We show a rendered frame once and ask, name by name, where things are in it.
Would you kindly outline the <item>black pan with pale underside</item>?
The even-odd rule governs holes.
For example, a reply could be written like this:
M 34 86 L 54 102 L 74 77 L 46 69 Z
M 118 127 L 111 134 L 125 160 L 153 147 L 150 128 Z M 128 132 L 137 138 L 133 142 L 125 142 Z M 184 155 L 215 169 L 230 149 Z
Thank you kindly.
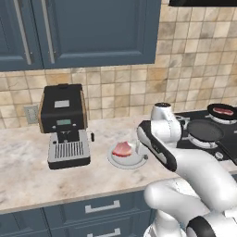
M 227 116 L 223 114 L 219 114 L 213 111 L 214 107 L 219 107 L 219 108 L 226 108 L 234 112 L 232 116 Z M 215 120 L 218 123 L 222 124 L 234 124 L 237 122 L 237 108 L 226 105 L 226 104 L 210 104 L 207 106 L 207 111 L 210 115 L 210 117 Z

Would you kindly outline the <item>wide blue cupboard door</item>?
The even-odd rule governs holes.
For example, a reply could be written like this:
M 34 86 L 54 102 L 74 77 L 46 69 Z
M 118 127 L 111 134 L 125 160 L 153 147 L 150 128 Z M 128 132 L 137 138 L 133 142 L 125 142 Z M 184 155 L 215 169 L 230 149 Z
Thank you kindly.
M 46 0 L 55 64 L 41 0 L 31 0 L 46 69 L 152 64 L 161 0 Z

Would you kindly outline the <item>grey round plate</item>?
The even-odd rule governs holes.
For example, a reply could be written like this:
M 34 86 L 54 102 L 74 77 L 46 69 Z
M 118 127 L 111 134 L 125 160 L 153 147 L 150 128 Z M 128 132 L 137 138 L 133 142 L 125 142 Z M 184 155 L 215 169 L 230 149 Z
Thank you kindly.
M 114 165 L 117 168 L 123 168 L 123 169 L 134 169 L 138 168 L 145 164 L 145 162 L 148 159 L 147 156 L 138 156 L 135 152 L 135 145 L 136 143 L 129 143 L 132 149 L 132 153 L 130 156 L 126 157 L 120 157 L 120 156 L 114 156 L 112 154 L 112 151 L 116 147 L 117 143 L 114 143 L 107 152 L 107 158 L 109 162 Z

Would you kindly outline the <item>black flat round pan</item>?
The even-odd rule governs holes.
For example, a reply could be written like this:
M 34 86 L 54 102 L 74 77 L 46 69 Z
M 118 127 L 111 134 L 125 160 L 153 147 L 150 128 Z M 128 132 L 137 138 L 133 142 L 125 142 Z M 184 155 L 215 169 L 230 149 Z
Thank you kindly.
M 214 122 L 197 119 L 188 123 L 187 131 L 189 133 L 190 142 L 200 148 L 214 149 L 222 147 L 220 140 L 225 133 L 220 126 Z

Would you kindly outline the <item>blue base cupboard door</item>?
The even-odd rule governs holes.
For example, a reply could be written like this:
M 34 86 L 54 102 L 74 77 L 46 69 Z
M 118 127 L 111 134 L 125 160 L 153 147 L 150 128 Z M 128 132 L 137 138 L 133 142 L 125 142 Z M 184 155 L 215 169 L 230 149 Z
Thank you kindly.
M 0 237 L 52 237 L 42 208 L 0 214 Z

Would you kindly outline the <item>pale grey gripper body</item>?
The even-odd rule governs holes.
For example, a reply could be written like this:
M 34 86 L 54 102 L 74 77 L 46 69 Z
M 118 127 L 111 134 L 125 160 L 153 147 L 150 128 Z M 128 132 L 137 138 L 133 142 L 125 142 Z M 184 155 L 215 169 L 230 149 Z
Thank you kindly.
M 143 145 L 139 140 L 136 141 L 135 152 L 138 156 L 147 156 L 148 149 L 145 145 Z

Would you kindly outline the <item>black hob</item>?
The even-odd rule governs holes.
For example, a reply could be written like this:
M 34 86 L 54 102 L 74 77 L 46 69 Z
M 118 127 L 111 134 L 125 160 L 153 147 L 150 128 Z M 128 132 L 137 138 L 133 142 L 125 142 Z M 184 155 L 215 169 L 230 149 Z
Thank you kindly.
M 224 155 L 224 157 L 219 161 L 230 160 L 235 166 L 237 166 L 237 122 L 234 124 L 218 123 L 210 117 L 209 113 L 206 110 L 177 113 L 176 119 L 181 123 L 182 126 L 182 136 L 178 141 L 178 148 L 201 149 L 208 152 L 212 156 L 215 156 L 216 152 L 220 152 Z M 222 147 L 218 146 L 214 149 L 205 149 L 200 148 L 190 142 L 187 125 L 189 122 L 197 119 L 214 122 L 218 124 L 221 129 L 223 129 L 225 135 L 220 140 L 220 142 L 223 144 Z

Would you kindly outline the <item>black extractor hood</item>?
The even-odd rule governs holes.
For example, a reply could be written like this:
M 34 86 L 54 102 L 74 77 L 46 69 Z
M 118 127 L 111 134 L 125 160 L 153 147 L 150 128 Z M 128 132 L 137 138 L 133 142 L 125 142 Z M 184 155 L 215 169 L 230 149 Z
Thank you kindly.
M 237 0 L 169 0 L 168 5 L 175 7 L 237 7 Z

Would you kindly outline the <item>red raw steak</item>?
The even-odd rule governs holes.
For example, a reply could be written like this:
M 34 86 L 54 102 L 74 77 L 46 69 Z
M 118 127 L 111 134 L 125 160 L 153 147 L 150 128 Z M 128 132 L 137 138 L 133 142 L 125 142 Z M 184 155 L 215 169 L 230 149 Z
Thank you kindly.
M 234 114 L 233 111 L 226 108 L 214 107 L 213 111 L 219 114 L 227 115 L 227 116 L 232 116 Z
M 126 157 L 132 153 L 131 146 L 128 142 L 117 143 L 116 147 L 112 151 L 114 156 Z

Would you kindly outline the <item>black and silver coffee machine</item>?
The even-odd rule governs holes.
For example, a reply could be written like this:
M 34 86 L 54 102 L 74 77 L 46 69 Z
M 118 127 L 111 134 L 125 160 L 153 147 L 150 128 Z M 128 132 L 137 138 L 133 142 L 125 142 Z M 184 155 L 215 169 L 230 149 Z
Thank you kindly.
M 88 119 L 80 83 L 45 86 L 38 123 L 41 133 L 51 134 L 47 158 L 50 169 L 91 163 Z

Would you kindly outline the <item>blue drawer front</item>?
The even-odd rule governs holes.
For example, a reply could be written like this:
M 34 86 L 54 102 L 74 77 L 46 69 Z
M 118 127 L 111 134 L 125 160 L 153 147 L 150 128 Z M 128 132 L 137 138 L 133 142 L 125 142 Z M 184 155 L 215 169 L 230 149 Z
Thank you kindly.
M 100 235 L 120 228 L 118 237 L 143 237 L 146 228 L 150 225 L 150 210 L 135 212 L 115 218 L 103 218 L 98 221 L 73 224 L 67 227 L 53 228 L 52 237 L 86 237 L 89 233 Z
M 112 205 L 114 200 L 120 201 L 120 208 L 90 214 L 85 213 L 84 207 L 87 205 L 91 205 L 92 207 L 107 206 Z M 144 201 L 143 191 L 137 191 L 81 200 L 55 206 L 47 206 L 44 208 L 44 213 L 49 227 L 53 229 L 64 227 L 69 224 L 121 216 L 145 210 L 150 210 L 150 207 Z

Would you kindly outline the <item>narrow blue cupboard door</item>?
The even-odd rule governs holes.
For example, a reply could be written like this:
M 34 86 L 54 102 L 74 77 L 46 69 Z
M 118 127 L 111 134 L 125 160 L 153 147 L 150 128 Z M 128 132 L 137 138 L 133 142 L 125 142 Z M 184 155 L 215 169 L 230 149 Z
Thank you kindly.
M 31 65 L 27 64 L 13 0 L 0 0 L 0 71 L 43 68 L 31 0 L 19 0 Z

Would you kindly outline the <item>grey wall socket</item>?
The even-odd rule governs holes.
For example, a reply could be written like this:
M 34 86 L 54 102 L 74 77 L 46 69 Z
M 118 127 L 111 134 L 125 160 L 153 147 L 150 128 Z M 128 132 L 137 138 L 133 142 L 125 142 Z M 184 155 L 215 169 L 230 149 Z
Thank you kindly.
M 38 123 L 38 106 L 24 106 L 24 113 L 29 124 L 37 124 Z

